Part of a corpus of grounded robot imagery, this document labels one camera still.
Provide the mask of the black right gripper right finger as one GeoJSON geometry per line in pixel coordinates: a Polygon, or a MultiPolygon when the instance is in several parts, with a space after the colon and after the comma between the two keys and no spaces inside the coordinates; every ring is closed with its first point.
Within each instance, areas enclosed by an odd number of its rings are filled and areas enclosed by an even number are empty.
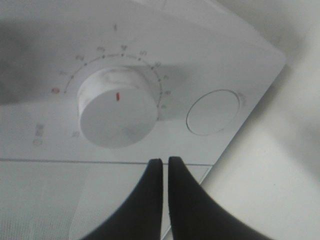
{"type": "Polygon", "coordinates": [[[168,208],[175,240],[266,240],[217,204],[181,157],[168,159],[168,208]]]}

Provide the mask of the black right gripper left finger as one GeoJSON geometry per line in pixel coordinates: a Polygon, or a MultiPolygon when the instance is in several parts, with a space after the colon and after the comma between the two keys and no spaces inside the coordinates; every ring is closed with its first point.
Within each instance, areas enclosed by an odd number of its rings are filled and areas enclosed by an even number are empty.
{"type": "Polygon", "coordinates": [[[159,240],[163,214],[163,162],[151,159],[122,205],[84,240],[159,240]]]}

